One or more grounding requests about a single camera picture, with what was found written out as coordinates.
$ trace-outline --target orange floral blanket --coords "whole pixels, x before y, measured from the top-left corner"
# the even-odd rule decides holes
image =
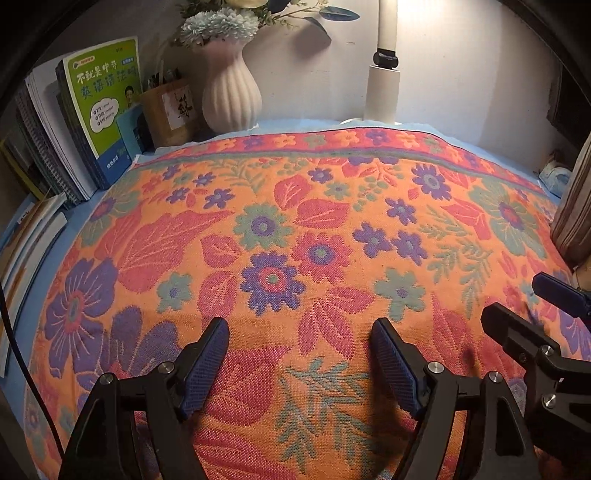
[[[500,301],[591,359],[582,323],[531,289],[539,271],[568,275],[550,241],[554,211],[537,185],[420,132],[182,148],[136,165],[89,218],[48,292],[31,371],[66,444],[99,375],[144,374],[221,316],[230,348],[193,436],[211,479],[391,478],[413,423],[369,367],[376,318],[455,373],[498,370],[521,406],[523,371],[483,334],[485,305]],[[24,424],[37,465],[57,478],[29,392]]]

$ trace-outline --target green book cover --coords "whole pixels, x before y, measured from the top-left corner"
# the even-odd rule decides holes
[[[113,40],[63,59],[80,126],[108,184],[131,165],[116,118],[137,105],[141,94],[138,40]]]

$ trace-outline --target metal screw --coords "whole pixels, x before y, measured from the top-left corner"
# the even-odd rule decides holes
[[[101,385],[109,385],[115,377],[113,374],[102,374],[99,378],[99,382]]]
[[[503,381],[503,376],[499,372],[489,373],[488,378],[490,378],[494,383],[501,383]]]
[[[158,371],[161,374],[169,374],[173,370],[174,370],[174,363],[172,363],[172,362],[162,362],[158,366]]]
[[[543,345],[542,346],[542,353],[545,356],[552,356],[552,355],[554,355],[554,349],[550,345]]]
[[[556,406],[556,395],[544,395],[542,397],[542,403],[546,408],[554,408]]]
[[[434,374],[440,374],[445,370],[445,367],[440,364],[439,362],[431,362],[427,365],[429,371],[433,372]]]

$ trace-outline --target pen holder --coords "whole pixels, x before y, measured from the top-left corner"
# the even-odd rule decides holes
[[[199,130],[199,116],[186,79],[152,88],[139,97],[154,147],[190,142]]]

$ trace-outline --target book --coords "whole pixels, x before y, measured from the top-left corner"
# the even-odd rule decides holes
[[[131,160],[154,148],[141,105],[135,105],[119,115],[117,127]]]
[[[12,219],[6,226],[2,235],[0,235],[0,258],[2,251],[6,244],[11,240],[15,230],[20,226],[23,222],[27,214],[31,211],[31,209],[35,206],[35,197],[29,194],[21,203],[17,211],[12,216]]]
[[[4,140],[0,141],[0,157],[2,157],[4,161],[8,163],[12,171],[17,176],[18,180],[25,187],[25,191],[28,190],[30,193],[32,193],[37,198],[37,200],[42,200],[45,197],[45,194],[37,187],[37,185],[35,185],[33,180],[29,178],[28,174],[22,169],[20,163],[7,149]]]
[[[33,154],[29,151],[27,142],[23,138],[20,128],[17,126],[11,129],[4,139],[4,147],[17,161],[25,174],[31,179],[35,186],[41,190],[43,196],[50,191],[50,186],[41,171],[33,160]]]
[[[96,183],[74,144],[57,100],[60,96],[60,85],[57,81],[56,66],[61,58],[33,68],[25,79],[25,85],[56,159],[65,168],[83,200],[89,200],[96,191]]]
[[[66,199],[65,194],[56,195],[50,199],[43,200],[39,208],[35,210],[27,226],[24,228],[14,248],[10,259],[6,262],[4,269],[0,271],[0,282],[6,292],[10,292],[15,281],[15,276],[29,254],[32,245],[37,241],[49,220],[55,215]]]
[[[18,315],[27,299],[27,293],[35,279],[37,270],[66,224],[66,216],[61,212],[50,218],[50,221],[42,233],[40,233],[25,262],[18,270],[15,285],[7,292],[8,316],[10,317],[12,328],[15,327],[18,321]],[[2,332],[2,339],[0,340],[0,377],[4,377],[10,344],[4,332],[4,326],[2,326],[0,331]]]
[[[57,181],[55,175],[51,172],[51,170],[45,165],[43,159],[39,155],[39,152],[35,148],[35,144],[33,139],[29,135],[27,131],[27,127],[25,127],[25,122],[22,119],[21,113],[17,110],[17,127],[22,135],[23,140],[25,141],[25,145],[27,146],[27,151],[31,154],[33,158],[33,163],[38,168],[39,172],[49,185],[50,191],[52,194],[59,194],[64,190],[61,188],[59,182]],[[74,204],[68,199],[65,204],[64,208],[71,208]]]
[[[79,153],[84,157],[90,148],[99,184],[110,187],[131,165],[115,120],[137,104],[142,92],[137,38],[113,40],[70,54],[58,64],[56,75],[70,122],[83,133],[83,137],[73,135],[79,139]]]
[[[34,150],[38,153],[42,163],[51,172],[52,178],[59,185],[58,192],[66,192],[72,205],[79,205],[84,201],[84,197],[74,184],[70,174],[57,157],[57,153],[51,144],[49,137],[33,106],[33,102],[28,93],[26,85],[23,85],[15,97],[18,113],[17,119],[21,119],[25,125],[31,141],[34,144]]]

